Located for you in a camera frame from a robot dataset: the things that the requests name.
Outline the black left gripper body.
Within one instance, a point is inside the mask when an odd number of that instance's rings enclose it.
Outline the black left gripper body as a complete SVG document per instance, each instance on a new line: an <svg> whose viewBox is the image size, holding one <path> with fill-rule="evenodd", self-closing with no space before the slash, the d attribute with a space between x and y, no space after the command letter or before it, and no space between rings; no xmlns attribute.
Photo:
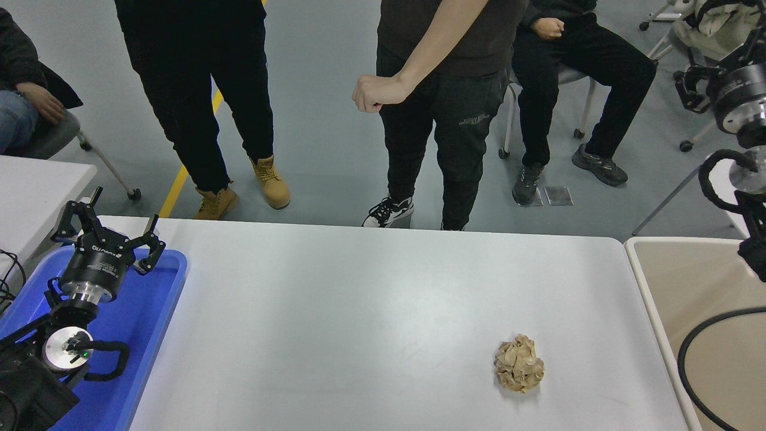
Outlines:
<svg viewBox="0 0 766 431"><path fill-rule="evenodd" d="M101 239L85 233L77 238L73 256L59 279L60 291L71 296L77 287L96 286L106 296L117 296L128 266L135 261L135 254L125 246L128 240L120 233Z"/></svg>

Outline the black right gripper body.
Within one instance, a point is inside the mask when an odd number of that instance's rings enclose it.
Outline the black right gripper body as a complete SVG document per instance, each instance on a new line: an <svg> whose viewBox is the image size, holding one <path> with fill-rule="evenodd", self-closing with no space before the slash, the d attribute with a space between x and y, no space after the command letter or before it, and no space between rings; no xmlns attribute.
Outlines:
<svg viewBox="0 0 766 431"><path fill-rule="evenodd" d="M727 114L747 102L764 99L765 65L742 66L739 69L711 80L712 112L716 119L724 119Z"/></svg>

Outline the person's hand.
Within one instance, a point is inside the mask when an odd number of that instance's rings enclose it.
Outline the person's hand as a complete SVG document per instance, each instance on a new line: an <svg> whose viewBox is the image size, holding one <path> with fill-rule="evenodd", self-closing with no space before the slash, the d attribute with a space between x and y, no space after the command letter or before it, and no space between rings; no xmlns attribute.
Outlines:
<svg viewBox="0 0 766 431"><path fill-rule="evenodd" d="M41 117L53 125L65 119L65 107L49 90L33 82L22 82L16 89L27 98Z"/></svg>

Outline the person's right hand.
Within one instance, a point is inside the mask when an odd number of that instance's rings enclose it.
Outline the person's right hand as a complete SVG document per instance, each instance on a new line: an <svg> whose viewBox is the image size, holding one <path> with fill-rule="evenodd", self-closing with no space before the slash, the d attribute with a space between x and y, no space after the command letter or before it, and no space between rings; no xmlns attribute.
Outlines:
<svg viewBox="0 0 766 431"><path fill-rule="evenodd" d="M552 41L563 36L566 23L557 17L540 17L530 25L530 28L542 40Z"/></svg>

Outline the person's left hand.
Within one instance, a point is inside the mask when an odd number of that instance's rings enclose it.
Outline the person's left hand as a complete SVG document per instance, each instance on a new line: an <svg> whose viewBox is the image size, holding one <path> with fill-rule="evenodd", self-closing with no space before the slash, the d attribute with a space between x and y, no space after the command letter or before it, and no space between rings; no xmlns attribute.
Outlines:
<svg viewBox="0 0 766 431"><path fill-rule="evenodd" d="M377 114L384 105L402 103L413 91L414 86L402 77L380 77L362 75L355 83L352 101L358 111Z"/></svg>

